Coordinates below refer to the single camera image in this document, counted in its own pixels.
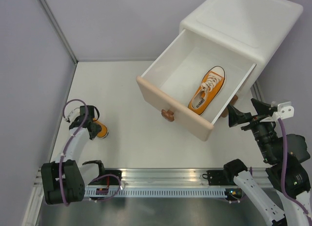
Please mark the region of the orange sneaker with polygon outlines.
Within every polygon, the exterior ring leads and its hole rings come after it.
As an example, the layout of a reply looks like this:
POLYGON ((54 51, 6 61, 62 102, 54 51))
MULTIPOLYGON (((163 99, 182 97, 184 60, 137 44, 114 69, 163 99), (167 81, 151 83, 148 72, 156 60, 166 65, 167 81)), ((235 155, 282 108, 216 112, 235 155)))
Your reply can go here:
POLYGON ((188 104, 188 109, 202 115, 225 85, 226 73, 220 66, 214 66, 203 77, 199 88, 188 104))
POLYGON ((95 121, 95 120, 94 120, 94 122, 95 122, 96 124, 100 125, 100 127, 101 127, 101 131, 97 134, 97 137, 98 137, 98 138, 101 138, 101 139, 107 137, 108 134, 109 134, 108 128, 107 128, 103 123, 101 123, 101 122, 99 122, 99 121, 95 121))

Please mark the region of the bear head drawer knob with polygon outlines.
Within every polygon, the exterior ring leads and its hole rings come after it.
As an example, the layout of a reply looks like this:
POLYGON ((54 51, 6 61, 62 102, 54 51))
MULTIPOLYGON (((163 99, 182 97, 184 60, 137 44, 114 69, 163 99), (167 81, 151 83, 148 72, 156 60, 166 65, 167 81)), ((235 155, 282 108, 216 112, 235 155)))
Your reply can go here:
POLYGON ((161 110, 161 115, 169 122, 173 122, 175 120, 174 118, 174 112, 171 110, 161 110))

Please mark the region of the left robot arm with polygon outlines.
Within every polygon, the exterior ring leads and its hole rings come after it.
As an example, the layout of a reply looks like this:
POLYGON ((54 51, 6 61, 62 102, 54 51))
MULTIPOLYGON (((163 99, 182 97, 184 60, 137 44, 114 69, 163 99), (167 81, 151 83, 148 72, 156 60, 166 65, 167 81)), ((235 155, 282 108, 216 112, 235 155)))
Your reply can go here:
POLYGON ((82 163, 79 159, 86 143, 94 140, 102 131, 96 122, 99 111, 95 106, 81 106, 79 116, 69 126, 70 137, 63 151, 50 163, 41 167, 44 199, 48 205, 80 202, 85 195, 85 187, 93 182, 102 185, 106 181, 106 172, 102 161, 91 160, 82 163))

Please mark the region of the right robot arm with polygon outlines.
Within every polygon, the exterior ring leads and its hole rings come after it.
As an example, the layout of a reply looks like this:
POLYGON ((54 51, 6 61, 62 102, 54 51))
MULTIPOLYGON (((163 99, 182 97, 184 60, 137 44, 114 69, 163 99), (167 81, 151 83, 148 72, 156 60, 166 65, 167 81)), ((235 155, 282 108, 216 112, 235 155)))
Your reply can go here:
POLYGON ((268 180, 278 194, 282 208, 259 187, 246 165, 235 159, 224 165, 222 178, 229 185, 236 184, 260 212, 268 226, 310 226, 311 184, 301 165, 310 159, 303 136, 287 134, 283 121, 294 116, 291 102, 267 104, 251 99, 257 114, 243 113, 228 105, 229 127, 241 125, 251 131, 261 151, 268 180))

